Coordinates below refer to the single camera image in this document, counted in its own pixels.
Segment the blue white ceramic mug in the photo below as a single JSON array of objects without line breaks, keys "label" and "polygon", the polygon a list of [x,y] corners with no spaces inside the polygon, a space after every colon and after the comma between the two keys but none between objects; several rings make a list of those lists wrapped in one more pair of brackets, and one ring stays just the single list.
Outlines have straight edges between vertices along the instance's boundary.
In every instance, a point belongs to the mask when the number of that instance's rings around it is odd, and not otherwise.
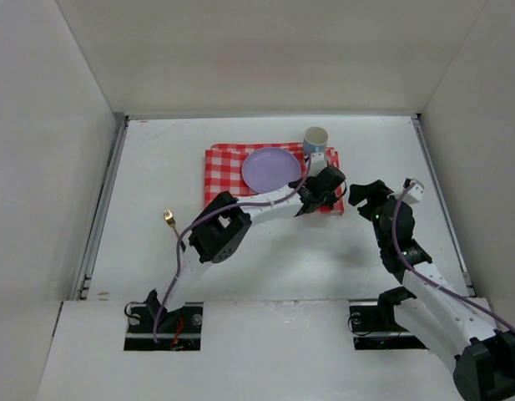
[{"label": "blue white ceramic mug", "polygon": [[305,131],[302,150],[305,155],[325,152],[329,139],[328,132],[321,127],[310,127]]}]

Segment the lilac plastic plate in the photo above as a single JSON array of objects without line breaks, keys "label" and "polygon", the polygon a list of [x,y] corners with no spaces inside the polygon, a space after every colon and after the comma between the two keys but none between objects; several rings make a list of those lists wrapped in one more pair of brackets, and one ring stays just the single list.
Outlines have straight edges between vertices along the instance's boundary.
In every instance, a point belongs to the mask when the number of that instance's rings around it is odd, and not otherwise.
[{"label": "lilac plastic plate", "polygon": [[252,152],[245,158],[241,176],[244,183],[255,193],[267,193],[299,180],[301,167],[291,152],[266,147]]}]

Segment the red white checkered cloth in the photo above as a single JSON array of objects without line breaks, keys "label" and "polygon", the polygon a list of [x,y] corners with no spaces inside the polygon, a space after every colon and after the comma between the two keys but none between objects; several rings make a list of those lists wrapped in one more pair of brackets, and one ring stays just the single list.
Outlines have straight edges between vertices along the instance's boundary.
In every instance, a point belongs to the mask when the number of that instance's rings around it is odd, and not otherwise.
[{"label": "red white checkered cloth", "polygon": [[305,173],[301,142],[215,144],[204,153],[204,206],[207,206],[222,191],[229,191],[233,196],[253,195],[255,192],[242,178],[242,165],[249,154],[269,147],[289,151],[298,159],[301,171]]}]

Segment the gold fork black handle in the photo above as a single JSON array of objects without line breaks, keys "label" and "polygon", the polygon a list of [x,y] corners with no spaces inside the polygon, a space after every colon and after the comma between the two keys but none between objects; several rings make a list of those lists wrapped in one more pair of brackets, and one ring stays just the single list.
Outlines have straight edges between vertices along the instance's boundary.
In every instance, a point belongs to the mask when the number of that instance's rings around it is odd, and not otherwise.
[{"label": "gold fork black handle", "polygon": [[177,229],[176,221],[175,221],[174,214],[172,213],[172,211],[171,210],[164,211],[163,218],[164,218],[166,224],[172,229],[172,231],[176,237],[176,248],[178,250],[181,249],[182,251],[185,251],[185,244],[183,242],[179,243],[180,233]]}]

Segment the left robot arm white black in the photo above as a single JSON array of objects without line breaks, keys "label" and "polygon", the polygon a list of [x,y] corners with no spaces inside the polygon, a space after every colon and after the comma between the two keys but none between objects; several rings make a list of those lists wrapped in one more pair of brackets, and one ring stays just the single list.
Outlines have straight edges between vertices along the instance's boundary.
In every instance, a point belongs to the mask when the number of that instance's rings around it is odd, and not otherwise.
[{"label": "left robot arm white black", "polygon": [[174,278],[162,297],[152,291],[145,301],[151,316],[162,321],[182,308],[194,284],[212,265],[232,257],[252,226],[311,214],[322,207],[331,209],[340,200],[336,192],[345,183],[345,175],[328,165],[279,190],[248,197],[235,197],[228,191],[217,195],[181,231]]}]

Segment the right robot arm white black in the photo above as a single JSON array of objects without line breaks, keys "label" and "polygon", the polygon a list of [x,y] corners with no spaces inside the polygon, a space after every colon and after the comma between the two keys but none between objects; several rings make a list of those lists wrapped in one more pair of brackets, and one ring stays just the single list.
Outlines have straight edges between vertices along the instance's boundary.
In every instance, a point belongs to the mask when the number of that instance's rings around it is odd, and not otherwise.
[{"label": "right robot arm white black", "polygon": [[454,292],[416,242],[411,207],[423,193],[413,179],[399,193],[381,180],[350,187],[349,204],[371,222],[381,262],[400,284],[378,302],[442,361],[462,399],[507,400],[515,396],[515,327]]}]

